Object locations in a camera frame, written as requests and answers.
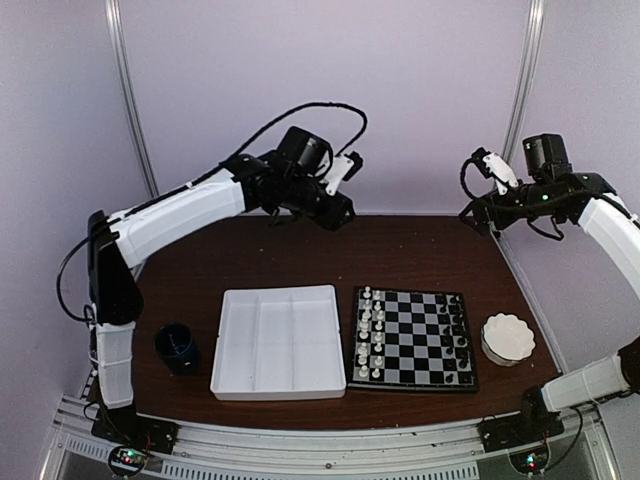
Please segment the white plastic compartment tray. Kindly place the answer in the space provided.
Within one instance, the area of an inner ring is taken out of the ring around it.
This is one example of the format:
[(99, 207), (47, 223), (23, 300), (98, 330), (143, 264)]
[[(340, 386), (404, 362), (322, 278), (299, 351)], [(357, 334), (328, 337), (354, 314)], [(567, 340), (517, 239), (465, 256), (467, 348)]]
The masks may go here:
[(216, 399), (335, 399), (345, 390), (332, 285), (224, 292), (210, 381)]

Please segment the white piece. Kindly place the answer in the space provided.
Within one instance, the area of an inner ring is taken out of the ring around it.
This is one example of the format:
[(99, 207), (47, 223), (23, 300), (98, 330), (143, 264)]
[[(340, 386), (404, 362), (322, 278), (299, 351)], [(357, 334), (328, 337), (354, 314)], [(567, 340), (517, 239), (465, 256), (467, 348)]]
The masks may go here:
[(360, 323), (361, 324), (367, 324), (369, 322), (369, 320), (371, 319), (371, 316), (372, 316), (371, 310), (369, 308), (365, 308), (362, 311), (362, 315), (361, 315), (361, 318), (360, 318)]

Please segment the white piece passed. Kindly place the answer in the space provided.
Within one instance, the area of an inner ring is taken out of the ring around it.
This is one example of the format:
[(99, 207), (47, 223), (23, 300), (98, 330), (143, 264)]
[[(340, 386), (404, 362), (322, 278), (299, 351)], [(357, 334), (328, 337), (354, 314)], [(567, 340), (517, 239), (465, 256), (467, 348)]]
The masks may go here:
[(359, 338), (365, 340), (369, 335), (370, 324), (368, 322), (359, 323)]

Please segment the white piece placed later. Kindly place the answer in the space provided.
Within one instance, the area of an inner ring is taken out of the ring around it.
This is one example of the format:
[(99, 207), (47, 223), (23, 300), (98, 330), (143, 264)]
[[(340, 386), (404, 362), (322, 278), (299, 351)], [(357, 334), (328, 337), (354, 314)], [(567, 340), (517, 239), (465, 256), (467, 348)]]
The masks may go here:
[(366, 365), (368, 362), (368, 345), (366, 343), (361, 343), (360, 346), (357, 348), (357, 361), (358, 364), (363, 366)]

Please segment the black white chess board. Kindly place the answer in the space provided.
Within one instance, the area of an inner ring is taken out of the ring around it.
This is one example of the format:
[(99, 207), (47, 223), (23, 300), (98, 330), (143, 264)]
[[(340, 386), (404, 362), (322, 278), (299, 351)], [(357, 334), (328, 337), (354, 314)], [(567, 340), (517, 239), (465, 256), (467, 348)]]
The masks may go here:
[[(471, 328), (464, 296), (457, 292), (406, 291), (371, 287), (372, 297), (369, 335), (359, 338), (363, 291), (354, 288), (354, 327), (351, 353), (346, 367), (347, 385), (351, 388), (420, 393), (475, 394), (479, 391)], [(382, 298), (373, 298), (376, 290)], [(376, 301), (382, 303), (384, 328), (377, 331), (374, 310)], [(375, 352), (377, 332), (383, 332), (383, 350)], [(357, 361), (357, 348), (368, 345), (369, 369), (367, 378), (358, 374), (362, 367)], [(377, 356), (384, 363), (375, 365)], [(378, 368), (380, 376), (371, 372)]]

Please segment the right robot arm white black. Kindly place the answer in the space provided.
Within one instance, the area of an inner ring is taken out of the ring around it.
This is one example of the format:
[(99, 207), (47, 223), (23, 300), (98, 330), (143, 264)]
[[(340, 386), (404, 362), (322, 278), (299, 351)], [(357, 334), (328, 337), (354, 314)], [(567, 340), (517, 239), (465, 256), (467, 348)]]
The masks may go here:
[(639, 391), (639, 218), (597, 173), (566, 167), (535, 168), (531, 182), (513, 170), (483, 167), (489, 192), (473, 194), (459, 219), (476, 232), (498, 236), (519, 221), (551, 240), (566, 239), (559, 256), (525, 253), (523, 239), (504, 242), (516, 275), (561, 374), (527, 389), (512, 430), (530, 442), (571, 407)]

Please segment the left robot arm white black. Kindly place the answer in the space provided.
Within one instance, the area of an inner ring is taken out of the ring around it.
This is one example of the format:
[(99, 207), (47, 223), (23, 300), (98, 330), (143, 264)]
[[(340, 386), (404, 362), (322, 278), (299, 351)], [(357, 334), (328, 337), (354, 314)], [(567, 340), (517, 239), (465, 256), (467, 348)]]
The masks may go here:
[(123, 444), (137, 442), (144, 424), (128, 407), (135, 402), (134, 333), (144, 315), (144, 286), (133, 274), (185, 252), (197, 237), (256, 209), (275, 215), (287, 210), (320, 228), (336, 231), (355, 216), (352, 200), (340, 193), (363, 165), (354, 152), (305, 163), (276, 151), (236, 154), (201, 177), (130, 209), (90, 218), (84, 239), (62, 260), (87, 252), (89, 298), (76, 314), (57, 280), (56, 296), (71, 319), (83, 323), (96, 341), (94, 365), (100, 398), (108, 412), (106, 429)]

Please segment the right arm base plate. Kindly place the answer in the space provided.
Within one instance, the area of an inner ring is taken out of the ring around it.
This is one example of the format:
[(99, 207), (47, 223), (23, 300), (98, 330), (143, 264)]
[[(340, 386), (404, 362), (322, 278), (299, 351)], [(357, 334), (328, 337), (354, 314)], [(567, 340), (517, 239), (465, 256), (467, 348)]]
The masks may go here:
[(477, 425), (486, 453), (511, 449), (560, 435), (564, 425), (557, 416), (541, 423), (526, 421), (521, 414), (482, 420)]

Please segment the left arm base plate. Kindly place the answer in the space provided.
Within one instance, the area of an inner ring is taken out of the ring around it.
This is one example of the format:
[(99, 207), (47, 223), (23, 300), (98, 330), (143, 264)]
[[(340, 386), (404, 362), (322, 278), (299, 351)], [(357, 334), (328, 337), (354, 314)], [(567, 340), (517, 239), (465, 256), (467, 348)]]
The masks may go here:
[(140, 416), (130, 405), (119, 409), (100, 407), (91, 434), (140, 451), (171, 454), (178, 430), (176, 423)]

